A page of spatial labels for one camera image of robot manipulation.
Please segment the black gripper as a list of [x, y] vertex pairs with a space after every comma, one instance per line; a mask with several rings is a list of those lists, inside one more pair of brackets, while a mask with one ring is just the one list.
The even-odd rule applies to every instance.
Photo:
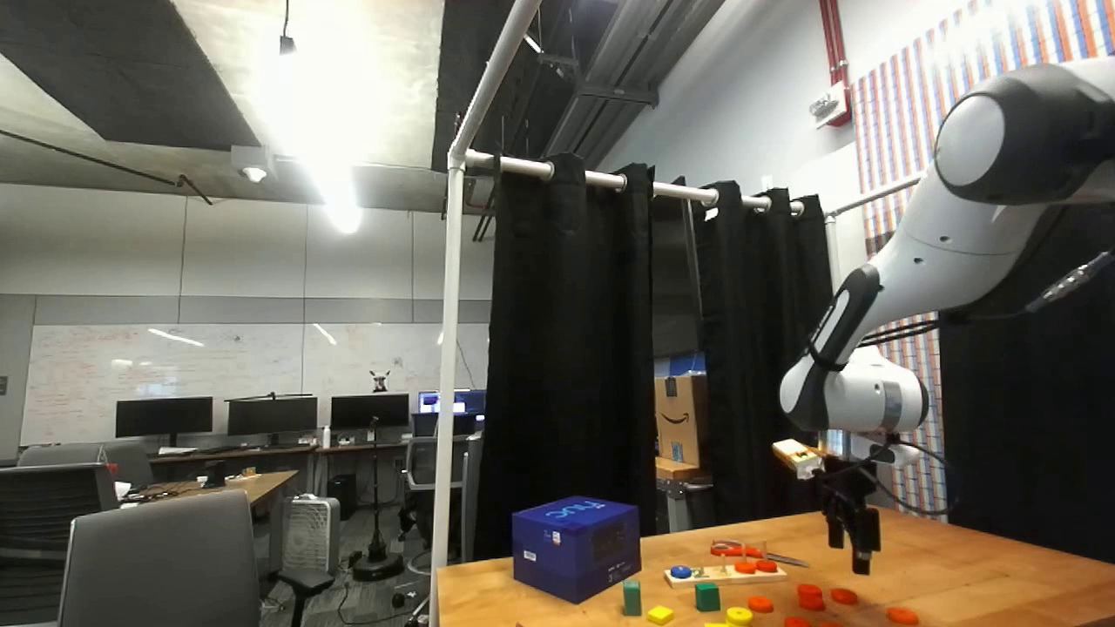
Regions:
[[873, 571], [873, 554], [883, 548], [877, 513], [868, 509], [877, 489], [883, 482], [877, 482], [876, 460], [826, 458], [824, 468], [816, 470], [816, 490], [826, 513], [831, 548], [844, 548], [840, 514], [857, 514], [852, 526], [852, 540], [855, 540], [852, 563], [857, 574]]

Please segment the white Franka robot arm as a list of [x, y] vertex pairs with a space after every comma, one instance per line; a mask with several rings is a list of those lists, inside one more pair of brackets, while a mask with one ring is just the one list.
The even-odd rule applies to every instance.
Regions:
[[944, 322], [948, 514], [1112, 554], [1115, 60], [999, 72], [951, 106], [889, 243], [844, 280], [782, 408], [807, 433], [895, 440], [926, 387], [868, 346]]

